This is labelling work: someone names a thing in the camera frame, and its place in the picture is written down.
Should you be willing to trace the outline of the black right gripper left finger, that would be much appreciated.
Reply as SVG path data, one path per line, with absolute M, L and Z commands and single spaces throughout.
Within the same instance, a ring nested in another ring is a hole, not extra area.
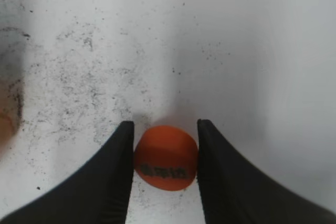
M 1 223 L 125 223 L 133 182 L 134 123 L 123 121 L 74 174 Z

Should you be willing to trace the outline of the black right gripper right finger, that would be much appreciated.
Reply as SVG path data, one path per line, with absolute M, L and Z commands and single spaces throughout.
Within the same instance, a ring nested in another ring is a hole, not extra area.
M 197 121 L 197 182 L 206 223 L 335 223 L 335 214 L 261 172 L 210 120 Z

